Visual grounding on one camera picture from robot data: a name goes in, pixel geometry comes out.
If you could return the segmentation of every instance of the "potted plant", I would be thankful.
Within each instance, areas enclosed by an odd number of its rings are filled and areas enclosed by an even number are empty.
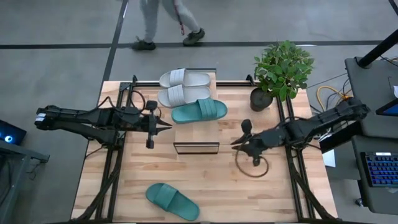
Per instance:
[[[270,45],[261,57],[254,57],[254,73],[260,81],[250,94],[250,107],[254,111],[267,108],[274,97],[285,101],[296,97],[299,88],[306,88],[307,76],[311,74],[314,59],[294,43],[286,40]]]

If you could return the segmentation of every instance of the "keyboard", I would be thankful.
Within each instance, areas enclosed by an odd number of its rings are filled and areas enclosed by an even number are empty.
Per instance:
[[[363,152],[361,154],[371,187],[398,187],[398,153]]]

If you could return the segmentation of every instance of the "gray floor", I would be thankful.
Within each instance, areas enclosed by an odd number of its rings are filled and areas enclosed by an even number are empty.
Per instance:
[[[206,30],[204,41],[382,40],[397,27],[398,16],[388,0],[247,0],[184,1]],[[117,0],[2,0],[1,44],[111,43],[121,1]],[[119,42],[142,36],[138,0],[130,0]],[[158,42],[180,42],[179,25],[159,12]],[[374,46],[304,47],[315,58],[308,85],[345,73],[344,59],[364,55]],[[195,47],[135,53],[118,49],[110,80],[156,80],[177,67],[215,67],[218,79],[240,80],[253,73],[253,56],[261,47]],[[98,99],[108,49],[0,50],[0,119],[28,131],[26,147],[51,155],[34,181],[26,183],[13,223],[68,220],[87,141],[65,131],[40,131],[35,111],[55,104],[89,109]],[[386,57],[398,55],[394,47]],[[341,89],[343,75],[321,85]],[[310,103],[320,108],[317,88],[309,88]],[[323,102],[330,94],[322,90]],[[330,103],[333,106],[336,98]],[[371,213],[353,201],[359,197],[353,180],[331,178],[339,217],[344,220],[394,223],[396,217]]]

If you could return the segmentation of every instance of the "slide sandal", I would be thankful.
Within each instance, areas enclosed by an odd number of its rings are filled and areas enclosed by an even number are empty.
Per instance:
[[[177,124],[210,121],[224,117],[227,112],[228,109],[223,102],[207,98],[173,109],[172,119]]]
[[[181,68],[163,74],[160,77],[159,84],[164,88],[177,85],[183,85],[185,87],[209,86],[210,76],[207,73],[190,72],[185,68]]]
[[[178,215],[188,221],[194,221],[199,216],[198,205],[168,184],[159,183],[150,186],[145,196],[166,212]]]
[[[207,86],[182,87],[182,85],[160,90],[157,101],[166,108],[174,108],[196,102],[197,99],[206,99],[211,96]]]

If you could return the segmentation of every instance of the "wooden table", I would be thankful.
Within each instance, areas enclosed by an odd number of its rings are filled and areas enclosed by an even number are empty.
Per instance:
[[[99,101],[110,96],[118,97],[120,82],[105,82]],[[159,87],[134,88],[147,100],[156,100]],[[197,222],[280,222],[297,221],[292,186],[284,147],[268,149],[263,156],[269,161],[269,173],[253,179],[240,173],[234,163],[234,153],[229,145],[242,135],[241,121],[249,118],[253,132],[273,128],[279,121],[276,100],[264,111],[254,112],[249,107],[249,94],[253,87],[220,87],[218,99],[228,106],[228,114],[218,120],[220,150],[216,155],[177,155],[173,142],[176,130],[170,129],[154,138],[155,148],[146,149],[146,133],[127,133],[120,173],[114,222],[185,222],[163,211],[145,198],[146,189],[158,182],[175,187],[200,207]],[[140,98],[134,95],[140,108]],[[293,100],[296,116],[311,117],[305,90]],[[173,123],[170,110],[161,107],[162,119]],[[99,148],[91,142],[87,153]],[[100,189],[106,150],[91,155],[84,163],[76,194],[72,218],[79,216],[91,203]],[[310,188],[320,203],[337,217],[322,154],[308,147],[303,151]],[[242,155],[239,162],[253,174],[263,171],[264,164],[253,168],[251,159]],[[304,213],[304,195],[300,191]]]

